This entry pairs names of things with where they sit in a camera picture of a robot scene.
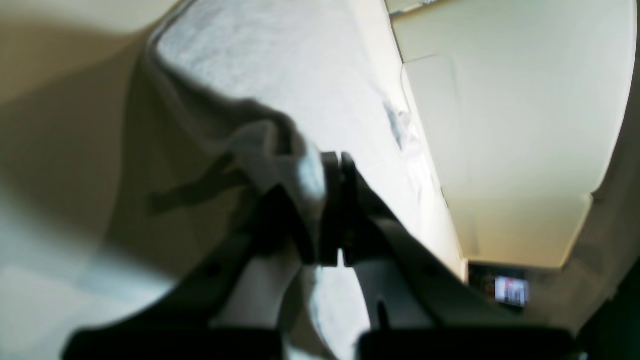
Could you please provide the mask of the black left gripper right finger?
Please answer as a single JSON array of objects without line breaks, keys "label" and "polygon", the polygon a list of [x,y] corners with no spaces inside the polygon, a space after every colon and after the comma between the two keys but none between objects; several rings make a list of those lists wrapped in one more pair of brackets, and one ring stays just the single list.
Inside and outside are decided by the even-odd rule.
[{"label": "black left gripper right finger", "polygon": [[370,319],[358,360],[573,360],[566,330],[531,325],[465,285],[415,239],[342,153],[340,247]]}]

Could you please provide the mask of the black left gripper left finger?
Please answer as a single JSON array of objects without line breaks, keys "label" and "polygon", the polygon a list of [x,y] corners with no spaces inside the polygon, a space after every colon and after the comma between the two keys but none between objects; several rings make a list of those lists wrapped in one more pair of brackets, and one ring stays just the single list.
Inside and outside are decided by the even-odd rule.
[{"label": "black left gripper left finger", "polygon": [[322,251],[283,186],[260,199],[174,289],[112,325],[78,330],[64,360],[288,360],[286,292]]}]

